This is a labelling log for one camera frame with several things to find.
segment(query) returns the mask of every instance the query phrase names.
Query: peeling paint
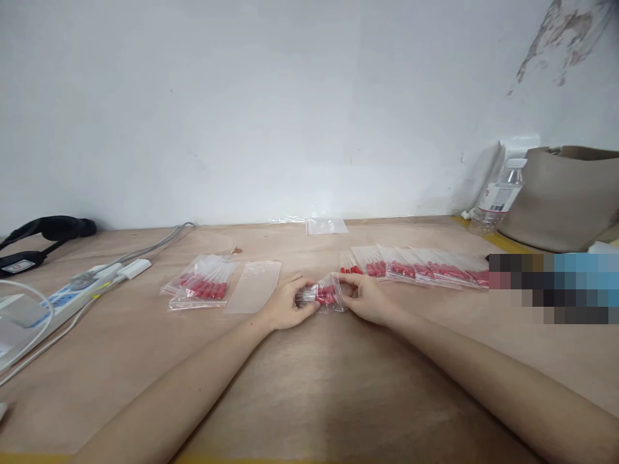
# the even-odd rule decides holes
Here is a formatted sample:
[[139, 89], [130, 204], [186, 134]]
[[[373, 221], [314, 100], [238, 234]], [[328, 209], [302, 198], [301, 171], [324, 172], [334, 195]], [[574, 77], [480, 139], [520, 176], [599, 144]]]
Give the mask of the peeling paint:
[[[579, 12], [581, 4], [586, 4], [588, 9]], [[531, 61], [545, 54], [547, 59], [539, 61], [539, 69], [545, 70], [550, 62], [548, 55], [552, 54], [560, 58], [556, 62], [558, 75], [554, 80], [557, 86], [565, 84], [568, 69], [584, 61], [593, 51], [618, 10], [619, 5], [614, 0], [553, 0], [516, 74], [518, 83], [524, 80]]]

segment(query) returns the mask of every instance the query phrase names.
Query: water bottle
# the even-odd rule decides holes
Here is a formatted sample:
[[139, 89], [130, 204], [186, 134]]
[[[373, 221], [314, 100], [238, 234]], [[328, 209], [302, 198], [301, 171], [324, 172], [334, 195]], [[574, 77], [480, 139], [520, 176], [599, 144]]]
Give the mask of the water bottle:
[[522, 189], [525, 158], [506, 161], [497, 178], [491, 181], [471, 214], [469, 232], [486, 235], [495, 231]]

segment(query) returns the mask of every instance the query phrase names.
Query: bottle cap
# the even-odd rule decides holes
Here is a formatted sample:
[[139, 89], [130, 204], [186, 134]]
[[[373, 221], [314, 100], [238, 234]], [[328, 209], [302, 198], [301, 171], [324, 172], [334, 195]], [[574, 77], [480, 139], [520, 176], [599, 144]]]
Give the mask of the bottle cap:
[[510, 169], [524, 168], [524, 165], [527, 164], [526, 158], [512, 158], [511, 160], [507, 160], [506, 167]]

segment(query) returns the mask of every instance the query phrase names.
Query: bottle label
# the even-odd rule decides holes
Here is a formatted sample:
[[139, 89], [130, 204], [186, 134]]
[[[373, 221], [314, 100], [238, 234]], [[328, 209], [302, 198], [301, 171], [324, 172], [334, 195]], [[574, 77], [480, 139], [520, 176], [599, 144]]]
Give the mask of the bottle label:
[[479, 209], [489, 213], [507, 213], [509, 211], [522, 186], [499, 185], [488, 184], [486, 192], [477, 206]]

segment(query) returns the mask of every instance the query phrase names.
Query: white wall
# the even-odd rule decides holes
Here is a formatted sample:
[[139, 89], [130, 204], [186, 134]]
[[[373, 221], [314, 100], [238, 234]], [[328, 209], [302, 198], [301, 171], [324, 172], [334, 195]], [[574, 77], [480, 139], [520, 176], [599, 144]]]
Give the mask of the white wall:
[[0, 0], [0, 234], [450, 213], [499, 138], [618, 149], [612, 5]]

